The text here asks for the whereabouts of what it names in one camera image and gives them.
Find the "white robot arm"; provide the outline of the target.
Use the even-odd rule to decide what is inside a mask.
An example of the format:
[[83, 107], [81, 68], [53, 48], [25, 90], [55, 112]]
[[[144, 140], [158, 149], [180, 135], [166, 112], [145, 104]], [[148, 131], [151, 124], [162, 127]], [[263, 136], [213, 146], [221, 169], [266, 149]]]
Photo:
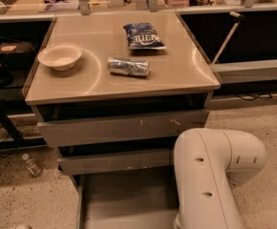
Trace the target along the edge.
[[243, 229], [231, 190], [265, 164], [266, 147], [250, 133], [198, 128], [180, 134], [174, 147], [174, 229]]

